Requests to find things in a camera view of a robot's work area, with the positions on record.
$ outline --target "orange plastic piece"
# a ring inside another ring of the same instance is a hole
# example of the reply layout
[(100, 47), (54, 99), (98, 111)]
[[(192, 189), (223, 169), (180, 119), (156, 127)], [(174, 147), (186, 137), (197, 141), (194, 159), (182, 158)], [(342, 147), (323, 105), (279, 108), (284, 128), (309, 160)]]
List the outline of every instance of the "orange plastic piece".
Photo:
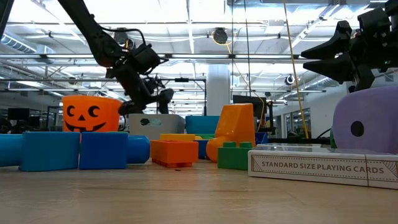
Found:
[(251, 142), (255, 146), (253, 105), (224, 105), (214, 139), (207, 142), (206, 153), (212, 162), (218, 160), (218, 148), (224, 142)]
[(98, 96), (64, 96), (63, 131), (118, 131), (119, 100)]
[(168, 167), (191, 167), (198, 162), (199, 145), (194, 141), (158, 141), (150, 142), (152, 162)]
[(161, 141), (194, 141), (194, 134), (160, 134)]

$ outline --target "gray box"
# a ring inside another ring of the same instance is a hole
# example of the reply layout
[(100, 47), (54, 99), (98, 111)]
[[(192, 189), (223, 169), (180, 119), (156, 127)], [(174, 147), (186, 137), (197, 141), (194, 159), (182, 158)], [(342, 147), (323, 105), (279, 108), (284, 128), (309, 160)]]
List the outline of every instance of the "gray box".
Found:
[(130, 135), (160, 139), (160, 134), (183, 134), (185, 119), (176, 114), (129, 114)]

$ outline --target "orange block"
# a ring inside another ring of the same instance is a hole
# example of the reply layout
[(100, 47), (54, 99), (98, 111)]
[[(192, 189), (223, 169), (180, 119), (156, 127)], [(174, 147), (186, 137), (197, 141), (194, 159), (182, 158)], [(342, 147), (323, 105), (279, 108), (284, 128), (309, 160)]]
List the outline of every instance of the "orange block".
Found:
[(160, 134), (161, 141), (193, 141), (194, 134)]
[(253, 105), (236, 104), (224, 105), (218, 120), (214, 139), (207, 142), (206, 153), (212, 162), (218, 160), (218, 148), (224, 142), (251, 142), (256, 145), (254, 137)]
[(195, 141), (158, 141), (150, 142), (152, 162), (166, 166), (191, 167), (199, 158), (199, 145)]

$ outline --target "table surface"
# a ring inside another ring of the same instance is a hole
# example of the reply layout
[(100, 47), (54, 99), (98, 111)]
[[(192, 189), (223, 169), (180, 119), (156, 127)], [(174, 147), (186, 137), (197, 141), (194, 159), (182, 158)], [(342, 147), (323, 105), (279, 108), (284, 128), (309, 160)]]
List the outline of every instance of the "table surface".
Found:
[(126, 170), (0, 168), (0, 223), (398, 223), (398, 190), (156, 164)]

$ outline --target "black eye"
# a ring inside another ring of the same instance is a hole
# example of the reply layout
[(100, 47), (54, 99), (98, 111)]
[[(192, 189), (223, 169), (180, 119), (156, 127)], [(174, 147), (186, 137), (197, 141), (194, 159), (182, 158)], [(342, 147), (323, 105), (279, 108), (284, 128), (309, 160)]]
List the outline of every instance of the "black eye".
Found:
[(74, 114), (72, 114), (72, 113), (70, 112), (72, 109), (75, 109), (75, 107), (74, 107), (74, 106), (68, 106), (68, 109), (67, 109), (67, 114), (68, 114), (68, 116), (74, 116)]
[(94, 118), (98, 117), (98, 115), (94, 114), (94, 110), (97, 109), (99, 110), (100, 108), (97, 106), (91, 106), (90, 108), (88, 108), (88, 114)]

